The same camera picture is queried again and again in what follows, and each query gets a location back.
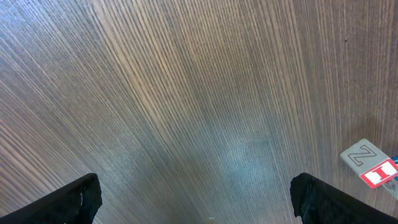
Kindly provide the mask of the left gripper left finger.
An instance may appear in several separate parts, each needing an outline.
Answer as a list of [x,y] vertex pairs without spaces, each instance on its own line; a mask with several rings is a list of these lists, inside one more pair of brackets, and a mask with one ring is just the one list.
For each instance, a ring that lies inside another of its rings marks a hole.
[[89,173],[1,217],[1,223],[92,224],[101,206],[101,187],[98,176],[95,173]]

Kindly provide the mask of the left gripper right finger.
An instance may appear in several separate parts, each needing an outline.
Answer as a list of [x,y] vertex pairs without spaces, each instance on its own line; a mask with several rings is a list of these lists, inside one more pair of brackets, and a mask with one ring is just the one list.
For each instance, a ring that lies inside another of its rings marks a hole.
[[290,198],[303,224],[397,224],[396,218],[304,172],[290,182]]

